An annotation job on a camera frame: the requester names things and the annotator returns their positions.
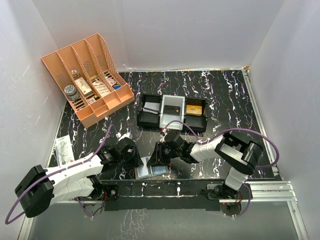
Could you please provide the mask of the white striped credit card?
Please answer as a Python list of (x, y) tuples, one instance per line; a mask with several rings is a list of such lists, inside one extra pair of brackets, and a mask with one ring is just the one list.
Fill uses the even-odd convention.
[(143, 162), (144, 166), (148, 164), (149, 159), (150, 159), (150, 156), (141, 157), (141, 161)]

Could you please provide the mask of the grey leather card holder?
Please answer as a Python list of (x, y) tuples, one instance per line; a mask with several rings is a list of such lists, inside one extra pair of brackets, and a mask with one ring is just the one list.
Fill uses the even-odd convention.
[(134, 168), (135, 179), (147, 179), (169, 173), (169, 169), (166, 165), (147, 166), (142, 165)]

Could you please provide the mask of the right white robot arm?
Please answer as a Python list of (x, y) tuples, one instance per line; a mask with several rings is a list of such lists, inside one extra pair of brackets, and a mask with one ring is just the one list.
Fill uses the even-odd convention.
[(169, 165), (174, 158), (180, 158), (188, 164), (197, 164), (217, 153), (231, 169), (221, 185), (205, 192), (212, 198), (235, 199), (240, 194), (242, 185), (258, 167), (263, 152), (258, 143), (252, 140), (243, 141), (231, 132), (198, 144), (188, 142), (177, 132), (170, 130), (155, 144), (147, 166)]

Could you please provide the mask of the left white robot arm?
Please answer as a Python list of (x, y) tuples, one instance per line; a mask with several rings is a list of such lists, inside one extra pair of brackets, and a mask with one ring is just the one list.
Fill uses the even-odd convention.
[(94, 153), (65, 165), (32, 167), (14, 192), (28, 218), (49, 206), (79, 197), (99, 199), (103, 186), (98, 175), (117, 167), (134, 168), (143, 162), (131, 133), (119, 134), (115, 145), (104, 145)]

